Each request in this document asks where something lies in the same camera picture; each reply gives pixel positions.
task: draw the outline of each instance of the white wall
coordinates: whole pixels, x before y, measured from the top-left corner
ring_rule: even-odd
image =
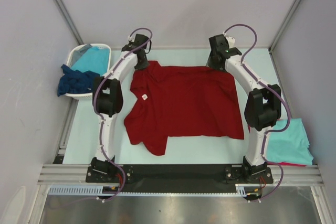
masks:
[[[85,43],[124,46],[135,28],[153,29],[153,47],[206,47],[208,38],[235,23],[257,30],[258,47],[269,47],[293,0],[63,0]],[[237,46],[253,36],[237,28]]]
[[[60,66],[76,43],[53,0],[0,0],[0,6],[0,219],[25,186],[21,223],[41,166],[56,149],[69,104],[56,96]]]
[[[336,212],[336,1],[303,0],[274,58]]]

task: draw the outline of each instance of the dark blue towel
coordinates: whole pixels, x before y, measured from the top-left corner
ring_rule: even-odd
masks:
[[[67,65],[61,67],[64,75],[59,80],[57,96],[65,93],[84,94],[92,92],[93,81],[99,74],[92,71],[84,73],[71,70]]]

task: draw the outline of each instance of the turquoise cloth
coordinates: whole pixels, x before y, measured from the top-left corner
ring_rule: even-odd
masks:
[[[72,65],[71,69],[82,73],[92,71],[102,76],[108,70],[109,55],[108,48],[91,47]]]
[[[280,120],[274,130],[285,127],[287,120]],[[283,132],[272,132],[267,147],[267,159],[276,163],[291,163],[312,165],[313,156],[310,154],[309,141],[302,119],[291,119],[289,127]]]

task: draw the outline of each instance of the white basket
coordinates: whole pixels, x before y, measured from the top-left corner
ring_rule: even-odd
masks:
[[[68,57],[68,60],[67,60],[67,63],[66,65],[68,67],[71,67],[73,62],[72,62],[72,55],[74,54],[73,52],[74,51],[77,51],[79,50],[80,48],[82,48],[83,46],[85,45],[80,45],[78,47],[75,47],[69,54],[69,57]],[[108,48],[110,50],[110,54],[109,54],[109,62],[107,64],[107,69],[106,69],[106,72],[110,69],[110,62],[111,62],[111,53],[112,53],[112,50],[111,48],[108,46],[108,45],[105,45],[105,44],[91,44],[91,46],[93,47],[98,47],[99,49],[105,49],[105,48]],[[92,92],[91,93],[85,93],[85,94],[70,94],[70,93],[66,93],[65,94],[67,97],[72,97],[76,100],[92,100]]]

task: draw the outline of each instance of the metal floor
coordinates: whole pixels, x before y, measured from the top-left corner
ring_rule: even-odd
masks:
[[[102,204],[80,196],[48,196],[40,224],[319,224],[310,187],[280,187],[261,203],[234,197],[119,196]]]

